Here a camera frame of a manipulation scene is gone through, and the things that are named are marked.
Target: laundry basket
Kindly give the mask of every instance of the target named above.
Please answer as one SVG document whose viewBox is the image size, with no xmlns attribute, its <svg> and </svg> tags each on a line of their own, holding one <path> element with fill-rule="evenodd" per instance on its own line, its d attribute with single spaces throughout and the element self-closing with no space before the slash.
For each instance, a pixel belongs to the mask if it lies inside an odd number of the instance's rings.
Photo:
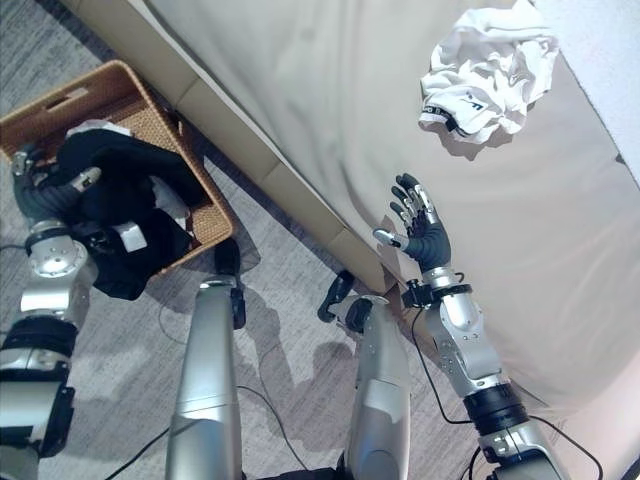
<svg viewBox="0 0 640 480">
<path fill-rule="evenodd" d="M 220 243 L 233 233 L 224 197 L 190 151 L 185 128 L 158 106 L 134 71 L 112 60 L 0 119 L 0 150 L 11 158 L 21 146 L 36 143 L 47 162 L 63 144 L 67 130 L 88 119 L 104 119 L 131 130 L 139 140 L 179 154 L 200 182 L 207 201 L 191 209 L 195 241 L 185 256 L 159 273 Z"/>
</svg>

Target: wire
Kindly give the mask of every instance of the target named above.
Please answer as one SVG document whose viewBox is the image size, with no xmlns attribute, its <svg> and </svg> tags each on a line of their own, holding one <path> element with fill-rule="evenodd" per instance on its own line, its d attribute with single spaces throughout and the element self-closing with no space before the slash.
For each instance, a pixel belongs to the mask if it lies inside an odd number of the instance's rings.
<svg viewBox="0 0 640 480">
<path fill-rule="evenodd" d="M 436 402 L 438 402 L 438 407 L 440 408 L 440 413 L 442 414 L 442 418 L 444 418 L 444 420 L 447 423 L 450 423 L 452 425 L 462 425 L 467 423 L 473 423 L 471 420 L 451 420 L 449 417 L 447 417 L 447 414 L 444 413 L 444 408 L 442 407 L 442 402 L 440 401 L 440 395 L 438 395 L 438 390 L 436 389 L 435 383 L 433 383 L 433 379 L 431 378 L 431 374 L 429 373 L 429 369 L 427 368 L 427 363 L 424 360 L 422 351 L 420 351 L 420 347 L 418 346 L 418 340 L 416 340 L 415 326 L 416 326 L 416 321 L 418 320 L 418 317 L 420 316 L 421 313 L 422 313 L 422 310 L 419 310 L 415 318 L 413 319 L 413 322 L 411 323 L 411 339 L 413 340 L 413 345 L 416 347 L 416 351 L 418 352 L 418 356 L 420 357 L 420 362 L 422 362 L 422 368 L 424 368 L 424 373 L 427 374 L 427 379 L 429 380 L 429 384 L 431 385 L 433 394 L 436 397 Z"/>
<path fill-rule="evenodd" d="M 9 250 L 9 249 L 24 250 L 24 246 L 18 245 L 17 243 L 7 243 L 6 245 L 0 245 L 0 252 L 2 252 L 3 250 Z"/>
<path fill-rule="evenodd" d="M 156 443 L 158 440 L 160 440 L 162 437 L 164 437 L 168 432 L 169 432 L 169 429 L 165 428 L 161 433 L 159 433 L 158 435 L 153 437 L 153 439 L 149 443 L 147 443 L 144 447 L 142 447 L 140 449 L 140 451 L 138 453 L 136 453 L 133 457 L 131 457 L 131 460 L 129 460 L 127 463 L 125 463 L 120 468 L 118 468 L 115 472 L 113 472 L 111 475 L 109 475 L 107 478 L 105 478 L 105 480 L 113 480 L 118 475 L 120 475 L 122 472 L 124 472 L 127 468 L 129 468 L 131 465 L 133 465 L 133 463 L 135 463 L 135 461 L 138 460 L 144 454 L 144 452 L 149 450 L 153 446 L 154 443 Z"/>
<path fill-rule="evenodd" d="M 257 395 L 258 397 L 260 397 L 262 399 L 262 401 L 267 405 L 267 407 L 269 407 L 269 409 L 273 413 L 273 416 L 276 418 L 276 421 L 278 422 L 278 426 L 280 427 L 280 431 L 282 432 L 282 437 L 284 438 L 284 441 L 287 444 L 287 447 L 289 447 L 289 450 L 291 450 L 291 453 L 296 458 L 296 460 L 298 461 L 300 466 L 302 468 L 304 468 L 306 471 L 309 471 L 309 469 L 307 468 L 305 463 L 300 459 L 300 457 L 296 453 L 295 449 L 291 445 L 291 442 L 289 441 L 289 437 L 287 437 L 287 434 L 286 434 L 286 432 L 284 430 L 284 425 L 282 423 L 282 419 L 280 418 L 280 415 L 278 414 L 276 409 L 273 407 L 273 405 L 271 405 L 271 403 L 269 403 L 269 401 L 264 397 L 264 395 L 262 395 L 257 390 L 254 390 L 253 388 L 247 387 L 245 385 L 238 385 L 237 388 L 238 388 L 238 390 L 247 390 L 247 391 L 253 393 L 254 395 Z M 184 427 L 176 430 L 175 432 L 172 432 L 171 435 L 172 436 L 179 435 L 180 433 L 184 432 L 188 428 L 191 428 L 193 425 L 195 425 L 196 423 L 198 423 L 200 421 L 202 421 L 202 419 L 194 420 L 193 422 L 185 425 Z M 107 478 L 105 478 L 105 480 L 113 480 L 118 475 L 120 475 L 122 472 L 124 472 L 127 468 L 129 468 L 131 465 L 133 465 L 136 462 L 136 460 L 138 460 L 142 455 L 144 455 L 144 453 L 147 450 L 149 450 L 158 440 L 160 440 L 162 437 L 164 437 L 169 432 L 169 430 L 170 430 L 170 428 L 165 428 L 162 432 L 160 432 L 158 435 L 153 437 L 144 447 L 142 447 L 138 451 L 138 453 L 136 453 L 133 457 L 131 457 L 131 459 L 129 461 L 124 463 L 117 470 L 115 470 L 111 475 L 109 475 Z"/>
<path fill-rule="evenodd" d="M 537 417 L 535 415 L 529 415 L 531 418 L 535 418 L 536 420 L 538 420 L 539 422 L 544 423 L 545 425 L 553 428 L 556 432 L 558 432 L 558 434 L 560 434 L 567 442 L 569 442 L 571 445 L 573 445 L 574 447 L 576 447 L 578 450 L 580 450 L 582 453 L 584 453 L 587 457 L 589 457 L 591 459 L 591 461 L 593 463 L 595 463 L 596 468 L 598 469 L 598 480 L 602 480 L 602 478 L 604 477 L 604 471 L 602 470 L 602 465 L 600 464 L 600 462 L 598 461 L 598 459 L 591 454 L 586 448 L 584 448 L 582 445 L 580 445 L 578 442 L 576 442 L 573 438 L 571 438 L 569 435 L 567 435 L 566 433 L 564 433 L 560 428 L 556 427 L 553 423 L 551 423 L 549 420 L 545 420 L 542 417 Z"/>
<path fill-rule="evenodd" d="M 278 412 L 276 411 L 276 409 L 269 403 L 269 401 L 264 397 L 264 395 L 262 395 L 260 392 L 254 390 L 253 388 L 249 388 L 246 387 L 244 385 L 238 385 L 238 389 L 240 390 L 247 390 L 251 393 L 253 393 L 254 395 L 257 395 L 258 397 L 260 397 L 262 399 L 262 401 L 264 403 L 267 404 L 267 406 L 269 407 L 269 409 L 271 410 L 271 412 L 273 413 L 273 416 L 276 417 L 276 421 L 278 422 L 278 426 L 280 427 L 280 431 L 282 432 L 282 437 L 284 438 L 285 443 L 287 444 L 287 447 L 289 447 L 289 450 L 291 450 L 291 453 L 293 454 L 294 457 L 296 457 L 296 460 L 298 461 L 298 463 L 300 464 L 300 466 L 302 468 L 304 468 L 306 471 L 309 471 L 309 469 L 307 468 L 307 466 L 304 464 L 304 462 L 300 459 L 300 457 L 298 456 L 298 454 L 296 453 L 295 449 L 293 448 L 293 446 L 291 445 L 291 442 L 289 442 L 289 438 L 287 437 L 286 432 L 284 431 L 284 425 L 282 424 L 282 420 L 280 419 L 280 415 L 278 415 Z"/>
<path fill-rule="evenodd" d="M 186 342 L 182 342 L 180 340 L 178 340 L 177 338 L 174 338 L 172 335 L 170 335 L 164 328 L 164 325 L 162 324 L 162 322 L 160 321 L 160 317 L 162 315 L 162 310 L 164 309 L 164 305 L 160 308 L 160 311 L 158 312 L 158 316 L 157 316 L 157 320 L 158 320 L 158 326 L 160 327 L 160 330 L 162 331 L 162 333 L 164 334 L 165 337 L 167 337 L 169 340 L 179 343 L 181 345 L 186 345 Z M 267 356 L 268 353 L 270 353 L 273 349 L 275 348 L 272 347 L 271 349 L 269 349 L 263 356 L 262 359 L 264 359 L 264 357 Z M 264 384 L 264 380 L 262 379 L 262 376 L 260 376 L 260 383 L 262 383 L 262 388 L 264 388 L 264 391 L 267 395 L 267 397 L 269 397 L 269 393 L 267 392 L 267 388 Z M 298 463 L 300 464 L 300 466 L 309 471 L 309 469 L 307 468 L 307 466 L 305 465 L 305 463 L 300 459 L 300 457 L 298 456 L 297 452 L 295 451 L 295 449 L 293 448 L 293 446 L 291 445 L 291 442 L 289 441 L 289 437 L 287 437 L 287 434 L 285 432 L 284 429 L 284 424 L 282 422 L 282 419 L 280 418 L 280 414 L 278 413 L 278 411 L 275 409 L 275 407 L 271 404 L 271 402 L 269 401 L 271 398 L 269 397 L 269 400 L 267 400 L 267 398 L 262 395 L 260 392 L 247 387 L 245 385 L 238 385 L 238 389 L 239 390 L 247 390 L 251 393 L 253 393 L 254 395 L 257 395 L 258 397 L 260 397 L 262 399 L 262 401 L 267 405 L 267 407 L 269 407 L 269 409 L 271 410 L 271 412 L 273 413 L 273 416 L 276 418 L 276 422 L 278 423 L 278 426 L 280 427 L 280 431 L 282 432 L 282 437 L 284 438 L 285 443 L 287 444 L 287 447 L 289 447 L 289 450 L 291 450 L 291 453 L 293 454 L 293 456 L 295 457 L 295 459 L 298 461 Z"/>
<path fill-rule="evenodd" d="M 468 471 L 469 471 L 469 465 L 467 465 L 467 468 L 464 469 L 464 471 L 462 472 L 462 475 L 458 477 L 458 480 L 464 480 L 464 477 Z"/>
<path fill-rule="evenodd" d="M 182 340 L 178 340 L 174 336 L 170 335 L 169 332 L 167 332 L 167 330 L 164 328 L 164 325 L 162 324 L 162 319 L 161 319 L 163 310 L 164 310 L 164 305 L 162 305 L 160 307 L 160 310 L 158 311 L 158 316 L 156 317 L 156 319 L 158 320 L 158 326 L 160 327 L 160 330 L 162 331 L 164 336 L 167 337 L 172 342 L 179 343 L 180 345 L 186 345 L 187 342 L 183 342 Z"/>
<path fill-rule="evenodd" d="M 469 480 L 473 480 L 473 465 L 476 463 L 476 458 L 478 458 L 478 455 L 480 454 L 480 447 L 476 448 L 476 451 L 473 452 L 473 455 L 471 456 L 471 461 L 469 462 Z"/>
</svg>

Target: gray carpet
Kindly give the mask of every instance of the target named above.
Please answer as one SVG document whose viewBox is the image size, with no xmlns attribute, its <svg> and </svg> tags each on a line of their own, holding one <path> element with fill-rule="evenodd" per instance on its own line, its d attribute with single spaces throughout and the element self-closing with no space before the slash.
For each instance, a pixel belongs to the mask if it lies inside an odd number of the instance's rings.
<svg viewBox="0 0 640 480">
<path fill-rule="evenodd" d="M 3 1 L 0 17 L 3 115 L 114 56 L 55 1 Z M 321 323 L 315 311 L 340 265 L 202 136 L 195 151 L 239 225 L 248 320 L 235 333 L 237 380 L 268 389 L 309 467 L 333 466 L 349 425 L 357 339 Z M 0 189 L 0 243 L 20 242 L 26 228 L 4 160 Z M 3 331 L 27 283 L 26 260 L 16 250 L 1 255 Z M 69 441 L 62 453 L 41 462 L 41 479 L 104 478 L 168 425 L 194 295 L 210 267 L 211 256 L 203 254 L 153 279 L 135 302 L 93 291 L 70 376 L 77 394 Z M 414 385 L 410 478 L 457 479 L 476 446 L 475 432 L 441 420 L 413 347 L 405 346 Z M 438 373 L 436 383 L 445 409 L 461 418 L 464 409 L 446 379 Z M 245 391 L 239 396 L 249 479 L 299 468 L 262 401 Z M 163 439 L 119 478 L 163 478 L 165 447 Z"/>
</svg>

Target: mattress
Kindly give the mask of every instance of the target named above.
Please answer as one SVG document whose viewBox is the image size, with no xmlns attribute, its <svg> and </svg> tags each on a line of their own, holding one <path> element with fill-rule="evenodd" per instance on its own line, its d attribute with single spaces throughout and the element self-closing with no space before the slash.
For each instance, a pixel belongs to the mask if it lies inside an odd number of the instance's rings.
<svg viewBox="0 0 640 480">
<path fill-rule="evenodd" d="M 399 226 L 388 208 L 395 175 L 420 179 L 509 374 L 553 413 L 570 414 L 620 382 L 639 352 L 637 185 L 562 58 L 552 90 L 513 137 L 477 147 L 417 126 L 418 80 L 435 44 L 467 8 L 509 3 L 149 0 L 147 7 L 156 28 L 400 280 L 418 277 L 417 267 L 377 245 L 371 230 Z M 625 385 L 640 377 L 625 375 Z M 636 390 L 623 401 L 640 402 Z M 640 448 L 640 429 L 630 428 L 609 432 L 628 440 L 610 472 Z"/>
</svg>

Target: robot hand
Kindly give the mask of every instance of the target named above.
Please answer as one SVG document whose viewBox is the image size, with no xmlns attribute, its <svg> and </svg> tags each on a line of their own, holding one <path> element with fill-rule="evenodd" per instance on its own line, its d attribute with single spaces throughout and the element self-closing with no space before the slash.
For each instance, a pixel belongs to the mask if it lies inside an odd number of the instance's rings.
<svg viewBox="0 0 640 480">
<path fill-rule="evenodd" d="M 373 236 L 385 245 L 403 250 L 418 262 L 422 273 L 447 266 L 451 261 L 449 237 L 427 191 L 408 173 L 398 175 L 396 182 L 402 188 L 393 186 L 391 192 L 403 206 L 391 202 L 391 209 L 404 223 L 407 236 L 383 228 L 376 228 Z"/>
<path fill-rule="evenodd" d="M 30 225 L 52 218 L 64 219 L 68 210 L 102 173 L 100 168 L 90 167 L 69 183 L 40 188 L 34 184 L 32 173 L 42 155 L 43 152 L 34 145 L 25 145 L 11 159 L 13 193 L 18 208 Z"/>
</svg>

